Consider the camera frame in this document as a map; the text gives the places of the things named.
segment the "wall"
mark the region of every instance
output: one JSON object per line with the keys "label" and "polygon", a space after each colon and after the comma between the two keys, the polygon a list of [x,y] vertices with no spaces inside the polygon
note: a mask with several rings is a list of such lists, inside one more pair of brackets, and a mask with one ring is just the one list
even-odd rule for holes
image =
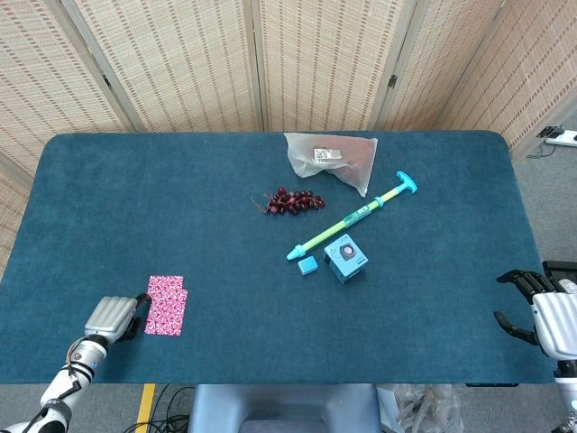
{"label": "wall", "polygon": [[420,2],[379,129],[434,129],[441,109],[486,34],[502,0]]}
{"label": "wall", "polygon": [[252,18],[242,0],[64,4],[80,11],[146,131],[261,129]]}
{"label": "wall", "polygon": [[577,97],[577,2],[509,2],[436,127],[502,134],[515,160]]}
{"label": "wall", "polygon": [[413,2],[255,2],[265,126],[372,129]]}
{"label": "wall", "polygon": [[44,2],[0,2],[0,64],[0,152],[30,175],[55,134],[129,128]]}
{"label": "wall", "polygon": [[28,190],[0,173],[0,279],[27,202]]}

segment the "pink patterned card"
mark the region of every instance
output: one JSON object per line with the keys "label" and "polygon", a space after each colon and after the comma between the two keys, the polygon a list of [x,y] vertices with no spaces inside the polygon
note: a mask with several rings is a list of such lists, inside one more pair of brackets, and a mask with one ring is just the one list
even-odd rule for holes
{"label": "pink patterned card", "polygon": [[188,292],[182,289],[183,277],[151,276],[148,294],[152,304],[146,321],[146,334],[179,336],[187,306]]}

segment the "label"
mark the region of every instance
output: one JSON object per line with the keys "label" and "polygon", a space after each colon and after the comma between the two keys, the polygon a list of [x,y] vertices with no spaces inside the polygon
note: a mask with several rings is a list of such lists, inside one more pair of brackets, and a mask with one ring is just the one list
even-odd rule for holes
{"label": "label", "polygon": [[370,213],[371,213],[371,208],[369,206],[363,206],[360,209],[355,210],[354,212],[352,212],[351,214],[349,214],[345,218],[343,218],[344,225],[346,227],[350,227],[354,223],[356,223],[357,221],[360,221],[363,218],[365,218],[366,216],[368,216]]}
{"label": "label", "polygon": [[326,163],[327,160],[340,160],[343,158],[339,149],[314,149],[313,159],[315,163]]}

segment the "red grapes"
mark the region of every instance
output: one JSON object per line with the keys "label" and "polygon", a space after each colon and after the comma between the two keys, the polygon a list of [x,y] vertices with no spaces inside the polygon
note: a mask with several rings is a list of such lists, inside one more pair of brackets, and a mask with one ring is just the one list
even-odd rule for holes
{"label": "red grapes", "polygon": [[315,193],[310,190],[286,191],[281,187],[276,194],[265,194],[264,196],[269,199],[266,207],[261,207],[254,200],[252,201],[264,214],[284,215],[288,212],[297,215],[298,212],[325,207],[325,202],[320,196],[315,196]]}

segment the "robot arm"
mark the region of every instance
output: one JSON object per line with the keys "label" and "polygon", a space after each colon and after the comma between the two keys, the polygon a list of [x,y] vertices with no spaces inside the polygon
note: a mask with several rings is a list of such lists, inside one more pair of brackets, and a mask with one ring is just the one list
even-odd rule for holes
{"label": "robot arm", "polygon": [[497,281],[517,286],[529,303],[535,331],[515,327],[503,313],[495,311],[499,325],[511,336],[539,345],[545,355],[557,361],[554,379],[568,419],[554,433],[577,433],[577,284],[518,270],[507,272]]}
{"label": "robot arm", "polygon": [[84,336],[72,343],[64,366],[42,395],[41,411],[31,421],[0,433],[66,433],[72,411],[105,360],[108,347],[136,336],[142,319],[134,314],[150,301],[146,293],[136,298],[102,298],[85,324]]}

